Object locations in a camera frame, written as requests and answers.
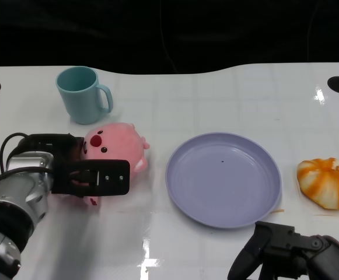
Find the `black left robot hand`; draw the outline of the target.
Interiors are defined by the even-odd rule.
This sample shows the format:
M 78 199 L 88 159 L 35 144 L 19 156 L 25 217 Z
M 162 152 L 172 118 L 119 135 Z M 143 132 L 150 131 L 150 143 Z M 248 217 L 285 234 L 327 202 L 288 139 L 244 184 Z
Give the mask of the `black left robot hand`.
M 24 152 L 53 155 L 53 194 L 77 197 L 126 195 L 130 190 L 130 164 L 126 160 L 82 160 L 84 139 L 71 134 L 31 134 L 9 157 Z

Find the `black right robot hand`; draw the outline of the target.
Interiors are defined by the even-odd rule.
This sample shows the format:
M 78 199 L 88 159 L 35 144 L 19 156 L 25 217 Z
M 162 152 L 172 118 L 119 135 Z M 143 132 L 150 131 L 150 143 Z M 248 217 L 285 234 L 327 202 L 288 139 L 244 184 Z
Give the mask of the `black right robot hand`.
M 339 279 L 339 241 L 331 236 L 303 236 L 293 226 L 258 221 L 236 257 L 228 279 L 247 279 L 262 266 L 259 279 Z

